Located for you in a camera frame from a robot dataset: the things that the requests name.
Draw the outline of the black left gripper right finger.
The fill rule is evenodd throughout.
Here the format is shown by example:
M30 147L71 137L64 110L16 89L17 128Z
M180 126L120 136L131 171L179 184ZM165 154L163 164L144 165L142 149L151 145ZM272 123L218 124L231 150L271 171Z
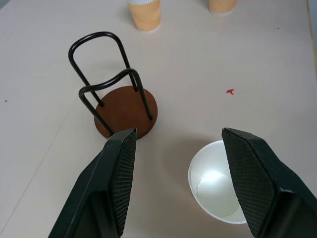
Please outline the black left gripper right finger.
M233 187L254 238L317 238L317 198L261 138L223 128Z

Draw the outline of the orange ribbed paper cup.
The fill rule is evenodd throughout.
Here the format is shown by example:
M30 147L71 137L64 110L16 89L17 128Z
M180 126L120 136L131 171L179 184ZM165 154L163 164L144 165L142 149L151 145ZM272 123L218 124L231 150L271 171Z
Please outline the orange ribbed paper cup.
M160 27L160 0L127 0L127 4L139 31L153 32Z
M209 0L209 10L215 15L228 15L236 7L237 0Z

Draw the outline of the white paper cup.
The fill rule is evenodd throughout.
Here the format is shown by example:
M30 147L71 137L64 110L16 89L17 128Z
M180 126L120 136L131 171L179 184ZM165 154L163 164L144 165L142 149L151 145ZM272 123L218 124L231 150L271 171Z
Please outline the white paper cup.
M193 157L188 183L196 202L206 213L225 223L246 223L222 140L206 145Z

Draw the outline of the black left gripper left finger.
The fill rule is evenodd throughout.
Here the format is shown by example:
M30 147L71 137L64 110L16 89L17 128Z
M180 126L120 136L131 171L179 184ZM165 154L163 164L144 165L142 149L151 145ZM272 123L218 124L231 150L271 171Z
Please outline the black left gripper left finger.
M115 133L79 175L48 238L121 238L133 182L137 131Z

